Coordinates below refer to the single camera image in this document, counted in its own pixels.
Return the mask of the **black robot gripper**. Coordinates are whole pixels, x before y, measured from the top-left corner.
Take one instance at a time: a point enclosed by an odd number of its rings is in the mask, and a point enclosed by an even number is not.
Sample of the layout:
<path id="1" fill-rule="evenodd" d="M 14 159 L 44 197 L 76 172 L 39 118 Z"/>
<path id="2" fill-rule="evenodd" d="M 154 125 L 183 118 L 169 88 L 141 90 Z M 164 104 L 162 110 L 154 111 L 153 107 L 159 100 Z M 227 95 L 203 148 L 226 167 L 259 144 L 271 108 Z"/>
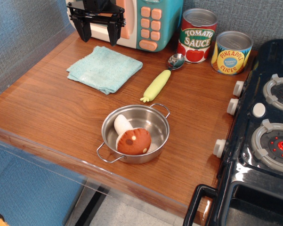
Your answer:
<path id="1" fill-rule="evenodd" d="M 126 25 L 124 8 L 110 0 L 80 0 L 67 2 L 70 19 L 80 38 L 87 42 L 91 38 L 90 23 L 107 25 L 111 46 L 121 37 L 121 28 Z"/>

